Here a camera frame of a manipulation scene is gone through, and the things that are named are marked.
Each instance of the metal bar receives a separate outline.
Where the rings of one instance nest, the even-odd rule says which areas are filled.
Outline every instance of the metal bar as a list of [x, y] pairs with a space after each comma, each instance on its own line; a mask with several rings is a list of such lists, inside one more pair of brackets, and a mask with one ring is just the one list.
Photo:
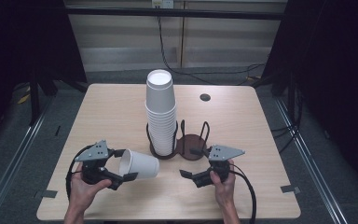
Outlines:
[[[291, 126], [293, 123], [287, 114], [287, 108], [283, 100], [281, 98], [278, 98], [276, 100], [276, 103], [284, 119], [284, 122], [288, 127]], [[336, 197], [333, 195], [333, 192], [330, 190], [327, 183], [325, 182], [324, 177], [320, 172], [315, 160], [313, 159], [312, 154], [310, 153], [310, 150], [305, 144], [301, 134], [296, 134], [296, 131], [294, 130], [291, 130], [290, 134], [292, 135], [292, 137], [294, 137], [298, 152], [300, 153], [303, 161], [305, 162], [307, 169], [310, 172], [310, 176], [312, 177], [313, 183], [316, 185], [316, 188], [321, 194], [321, 197], [324, 201], [324, 205], [326, 206], [334, 223], [348, 223], [336, 200]]]
[[25, 159], [25, 156], [31, 146], [31, 144], [34, 141], [34, 138], [36, 137], [36, 134], [38, 133], [40, 126], [43, 123], [43, 120], [46, 115], [46, 111], [48, 110], [48, 107], [50, 106], [51, 102], [53, 100], [53, 97], [49, 97], [47, 105], [45, 106], [44, 110], [40, 114], [39, 118], [35, 121], [33, 126], [30, 126], [28, 128], [28, 131], [24, 138], [21, 141], [21, 144], [19, 148], [16, 151], [16, 154], [14, 155], [13, 159], [11, 160], [10, 164], [8, 165], [5, 173], [3, 174], [2, 178], [0, 179], [0, 206], [5, 199], [11, 184], [13, 183], [13, 180], [17, 174], [17, 172], [21, 168], [21, 164]]
[[16, 7], [19, 11], [65, 13], [73, 15], [191, 17], [280, 21], [284, 14], [272, 12], [216, 11], [171, 8], [122, 8], [122, 7]]

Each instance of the gray carpet floor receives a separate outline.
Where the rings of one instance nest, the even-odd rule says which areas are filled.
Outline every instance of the gray carpet floor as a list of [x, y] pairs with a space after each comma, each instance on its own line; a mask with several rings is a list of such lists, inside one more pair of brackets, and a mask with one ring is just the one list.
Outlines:
[[[199, 71], [222, 72], [227, 71], [227, 69], [206, 68], [186, 69], [186, 71], [188, 73]], [[88, 73], [89, 83], [87, 85], [91, 83], [145, 83], [148, 72], [148, 70], [136, 70]], [[257, 70], [254, 70], [251, 74], [251, 76], [254, 75], [257, 75]], [[196, 76], [219, 85], [237, 85], [240, 83], [241, 85], [250, 85], [253, 82], [251, 78], [246, 79], [247, 74]], [[172, 74], [172, 78], [175, 84], [209, 85], [209, 83], [191, 76]], [[14, 176], [15, 178], [5, 199], [0, 205], [0, 223], [50, 223], [37, 219], [36, 211], [41, 199], [35, 197], [35, 194], [46, 189], [84, 97], [84, 93], [74, 90], [64, 83], [57, 82], [57, 86], [59, 91], [52, 98], [43, 124], [28, 153], [25, 155], [19, 172]], [[256, 89], [256, 92], [268, 125], [273, 130], [282, 128], [285, 125], [278, 110], [276, 99], [270, 93], [270, 88], [270, 85], [261, 86]], [[10, 107], [0, 122], [0, 178], [5, 173], [7, 165], [16, 153], [23, 136], [29, 128], [28, 124], [31, 118], [30, 101], [28, 100], [20, 105], [17, 104], [24, 92], [25, 89], [13, 92]], [[49, 100], [43, 93], [40, 94], [40, 98], [41, 105], [46, 104]], [[323, 127], [308, 111], [306, 105], [304, 105], [303, 109], [300, 133], [308, 145], [313, 159], [318, 164], [324, 179], [337, 198], [348, 223], [358, 223], [358, 174], [342, 158], [337, 145], [325, 137]], [[289, 139], [289, 133], [277, 138], [277, 147], [284, 147]], [[296, 195], [301, 209], [301, 216], [297, 219], [285, 220], [258, 219], [256, 223], [334, 223], [296, 145], [291, 143], [281, 154], [281, 157], [292, 185], [298, 187], [301, 191]], [[188, 223], [215, 222], [205, 220]]]

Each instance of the person's hand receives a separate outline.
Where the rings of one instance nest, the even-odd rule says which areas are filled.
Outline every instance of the person's hand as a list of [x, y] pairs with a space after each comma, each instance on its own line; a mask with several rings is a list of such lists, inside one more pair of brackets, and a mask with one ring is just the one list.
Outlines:
[[[230, 170], [234, 170], [233, 165], [230, 165]], [[210, 175], [215, 188], [214, 196], [222, 210], [223, 220], [225, 223], [240, 223], [234, 203], [235, 175], [229, 173], [228, 178], [223, 183], [220, 181], [220, 176], [214, 171], [211, 171]]]
[[64, 223], [83, 223], [84, 212], [90, 207], [95, 195], [101, 190], [112, 185], [109, 179], [102, 180], [95, 185], [89, 185], [81, 179], [80, 162], [76, 173], [72, 175], [71, 196]]

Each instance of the stack of white cups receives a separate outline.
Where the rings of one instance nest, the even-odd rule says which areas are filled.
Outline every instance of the stack of white cups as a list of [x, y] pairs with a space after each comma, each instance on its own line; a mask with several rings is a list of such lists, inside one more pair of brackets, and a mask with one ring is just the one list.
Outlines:
[[153, 147], [159, 156], [172, 153], [176, 147], [176, 101], [171, 74], [154, 70], [147, 76], [146, 113], [148, 131]]

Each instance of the white paper cup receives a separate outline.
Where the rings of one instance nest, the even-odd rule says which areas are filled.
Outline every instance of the white paper cup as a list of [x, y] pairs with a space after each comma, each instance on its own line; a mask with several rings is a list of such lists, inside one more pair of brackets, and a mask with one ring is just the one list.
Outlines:
[[146, 107], [154, 113], [167, 113], [175, 105], [175, 94], [171, 74], [165, 70], [154, 70], [147, 76]]
[[159, 162], [157, 158], [129, 149], [124, 151], [118, 168], [120, 175], [138, 173], [137, 179], [156, 177], [158, 171]]

